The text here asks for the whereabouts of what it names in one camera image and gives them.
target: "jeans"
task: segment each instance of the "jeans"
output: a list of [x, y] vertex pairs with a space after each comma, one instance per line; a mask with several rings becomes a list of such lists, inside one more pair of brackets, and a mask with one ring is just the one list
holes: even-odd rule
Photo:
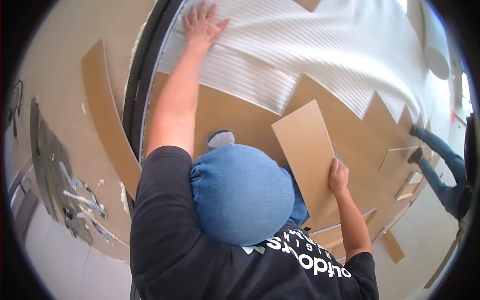
[[230, 245], [252, 246], [287, 221], [308, 218], [291, 171], [262, 151], [228, 144], [200, 156], [190, 172], [202, 230]]
[[412, 135], [424, 141], [430, 149], [438, 153], [445, 160], [456, 181], [455, 187], [446, 186], [438, 177], [430, 163], [422, 157], [419, 161], [419, 167], [437, 195], [438, 199], [445, 207], [445, 210], [457, 217], [458, 203], [467, 186], [467, 176], [465, 174], [465, 161], [456, 154], [441, 138], [428, 132], [422, 127], [415, 126]]

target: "white floor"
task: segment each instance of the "white floor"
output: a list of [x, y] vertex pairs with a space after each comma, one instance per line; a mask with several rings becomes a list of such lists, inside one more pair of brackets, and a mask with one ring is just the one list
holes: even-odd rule
[[[450, 124], [448, 144], [463, 157], [465, 125]], [[455, 185], [452, 173], [441, 159], [435, 169], [447, 185]], [[397, 300], [422, 289], [455, 239], [458, 222], [449, 215], [427, 185], [391, 231], [405, 257], [394, 264], [382, 242], [373, 245], [380, 299]], [[427, 293], [419, 293], [424, 299]]]
[[75, 239], [37, 205], [25, 241], [26, 252], [57, 300], [129, 299], [130, 266]]

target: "worker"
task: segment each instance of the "worker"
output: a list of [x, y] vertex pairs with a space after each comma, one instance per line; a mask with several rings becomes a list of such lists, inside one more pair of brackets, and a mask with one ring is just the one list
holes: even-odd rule
[[437, 172], [435, 172], [423, 155], [421, 147], [417, 148], [408, 158], [409, 163], [419, 165], [428, 184], [432, 187], [445, 210], [460, 222], [467, 214], [472, 199], [471, 189], [467, 187], [465, 161], [441, 138], [417, 124], [412, 126], [410, 134], [422, 140], [430, 149], [440, 155], [450, 171], [452, 171], [456, 181], [456, 186], [454, 187], [447, 186], [440, 180]]
[[[153, 113], [130, 237], [140, 297], [379, 299], [368, 230], [338, 160], [329, 166], [329, 185], [344, 266], [299, 226], [305, 204], [295, 199], [288, 170], [266, 154], [218, 131], [192, 164], [200, 69], [229, 21], [216, 24], [216, 11], [202, 2], [199, 12], [194, 4], [185, 14], [187, 44]], [[298, 216], [289, 216], [293, 210]]]

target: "hand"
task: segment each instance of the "hand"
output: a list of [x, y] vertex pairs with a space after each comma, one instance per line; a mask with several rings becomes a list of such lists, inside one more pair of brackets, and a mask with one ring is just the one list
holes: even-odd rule
[[347, 188], [348, 169], [336, 158], [333, 159], [330, 168], [329, 183], [333, 192], [339, 192]]
[[214, 3], [207, 14], [207, 1], [202, 1], [200, 14], [197, 15], [197, 4], [192, 5], [192, 15], [184, 14], [185, 35], [189, 44], [209, 49], [215, 45], [230, 19], [215, 24], [218, 5]]

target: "white ribbed panel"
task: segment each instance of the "white ribbed panel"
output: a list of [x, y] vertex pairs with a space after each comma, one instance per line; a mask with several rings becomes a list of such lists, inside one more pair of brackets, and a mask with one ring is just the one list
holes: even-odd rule
[[[231, 21], [207, 57], [201, 83], [280, 113], [306, 73], [361, 118], [377, 91], [395, 120], [407, 104], [413, 120], [422, 114], [426, 124], [435, 114], [432, 130], [448, 134], [448, 82], [429, 71], [395, 0], [322, 0], [313, 13], [293, 0], [217, 2], [217, 19]], [[170, 72], [178, 59], [182, 31], [179, 19], [159, 71]]]

